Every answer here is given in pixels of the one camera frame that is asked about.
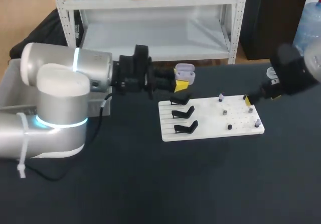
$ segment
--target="shelf post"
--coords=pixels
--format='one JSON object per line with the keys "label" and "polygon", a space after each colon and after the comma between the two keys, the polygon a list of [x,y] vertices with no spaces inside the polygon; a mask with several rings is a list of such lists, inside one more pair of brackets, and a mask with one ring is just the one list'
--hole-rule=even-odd
{"label": "shelf post", "polygon": [[64,8],[64,0],[55,0],[57,10],[59,13],[62,28],[64,30],[65,38],[69,47],[76,48],[75,32],[73,32],[73,27],[71,26],[68,11]]}
{"label": "shelf post", "polygon": [[246,0],[237,0],[228,64],[235,64]]}

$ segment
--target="wooden floor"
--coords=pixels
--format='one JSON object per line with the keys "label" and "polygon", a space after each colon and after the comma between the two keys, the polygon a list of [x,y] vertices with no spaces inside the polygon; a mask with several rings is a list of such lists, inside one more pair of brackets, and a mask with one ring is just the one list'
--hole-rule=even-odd
{"label": "wooden floor", "polygon": [[[9,61],[10,49],[22,41],[54,8],[54,0],[0,0],[0,79]],[[224,61],[206,61],[205,65],[224,64]],[[249,64],[240,48],[237,64]]]}

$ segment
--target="blue water bottle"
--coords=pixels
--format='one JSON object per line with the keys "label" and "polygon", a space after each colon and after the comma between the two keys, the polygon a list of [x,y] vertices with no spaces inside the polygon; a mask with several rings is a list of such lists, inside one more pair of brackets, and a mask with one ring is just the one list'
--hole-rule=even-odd
{"label": "blue water bottle", "polygon": [[319,37],[321,37],[321,0],[304,7],[293,44],[303,56],[309,43]]}

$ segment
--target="black bag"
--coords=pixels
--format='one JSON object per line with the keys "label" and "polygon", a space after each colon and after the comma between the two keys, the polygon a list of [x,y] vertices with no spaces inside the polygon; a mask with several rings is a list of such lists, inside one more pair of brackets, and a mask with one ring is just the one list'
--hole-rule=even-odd
{"label": "black bag", "polygon": [[[79,11],[75,11],[76,45],[79,47],[84,28]],[[22,42],[10,50],[11,59],[21,58],[24,47],[30,42],[67,46],[58,10],[53,10]]]}

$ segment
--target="metal shelving unit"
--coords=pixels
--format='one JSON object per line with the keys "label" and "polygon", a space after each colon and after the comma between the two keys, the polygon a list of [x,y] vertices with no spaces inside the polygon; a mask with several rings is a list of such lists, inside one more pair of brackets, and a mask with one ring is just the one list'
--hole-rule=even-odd
{"label": "metal shelving unit", "polygon": [[68,46],[76,47],[74,10],[85,34],[81,47],[113,59],[148,45],[154,61],[228,58],[235,63],[245,0],[56,0]]}

